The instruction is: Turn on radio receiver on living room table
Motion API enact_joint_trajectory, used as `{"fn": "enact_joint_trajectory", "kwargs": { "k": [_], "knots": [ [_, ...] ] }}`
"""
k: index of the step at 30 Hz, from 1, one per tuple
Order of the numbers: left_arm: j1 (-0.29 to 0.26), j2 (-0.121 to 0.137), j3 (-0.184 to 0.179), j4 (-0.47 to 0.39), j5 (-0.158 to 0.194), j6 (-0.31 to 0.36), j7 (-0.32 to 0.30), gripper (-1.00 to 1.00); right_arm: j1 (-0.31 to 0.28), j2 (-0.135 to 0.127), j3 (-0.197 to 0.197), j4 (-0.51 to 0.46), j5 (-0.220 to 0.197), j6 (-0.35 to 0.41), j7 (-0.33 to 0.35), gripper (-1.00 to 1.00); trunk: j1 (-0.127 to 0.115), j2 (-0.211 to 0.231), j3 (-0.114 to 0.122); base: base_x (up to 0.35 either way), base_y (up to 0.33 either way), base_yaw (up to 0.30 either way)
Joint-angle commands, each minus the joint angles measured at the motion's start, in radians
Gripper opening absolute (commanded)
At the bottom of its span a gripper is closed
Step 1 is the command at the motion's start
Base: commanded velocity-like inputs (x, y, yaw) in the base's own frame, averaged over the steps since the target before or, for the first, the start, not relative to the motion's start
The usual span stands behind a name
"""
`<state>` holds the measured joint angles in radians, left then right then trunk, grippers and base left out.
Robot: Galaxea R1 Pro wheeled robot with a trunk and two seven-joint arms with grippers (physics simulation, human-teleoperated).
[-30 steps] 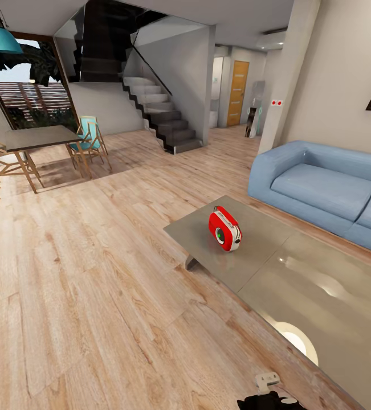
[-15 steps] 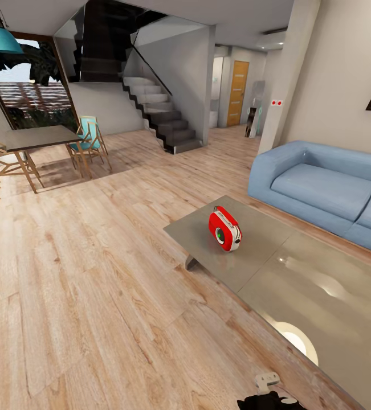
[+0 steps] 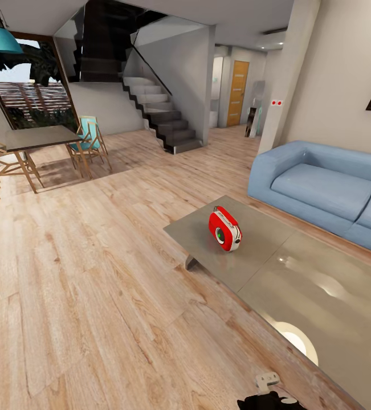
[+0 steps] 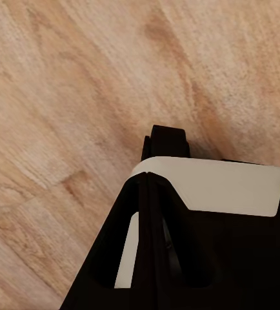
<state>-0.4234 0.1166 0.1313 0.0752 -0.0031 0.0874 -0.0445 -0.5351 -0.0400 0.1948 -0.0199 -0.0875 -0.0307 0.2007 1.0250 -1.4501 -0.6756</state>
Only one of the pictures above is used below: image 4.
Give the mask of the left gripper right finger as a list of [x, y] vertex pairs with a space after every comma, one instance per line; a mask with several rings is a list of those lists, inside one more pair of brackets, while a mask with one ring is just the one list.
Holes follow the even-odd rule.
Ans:
[[[157, 310], [256, 310], [167, 178], [148, 172]], [[172, 284], [162, 216], [186, 288]]]

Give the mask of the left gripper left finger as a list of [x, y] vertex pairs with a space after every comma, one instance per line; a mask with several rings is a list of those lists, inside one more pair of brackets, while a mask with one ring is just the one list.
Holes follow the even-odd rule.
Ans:
[[[122, 187], [60, 310], [157, 310], [147, 173]], [[139, 212], [138, 286], [114, 288], [133, 214]]]

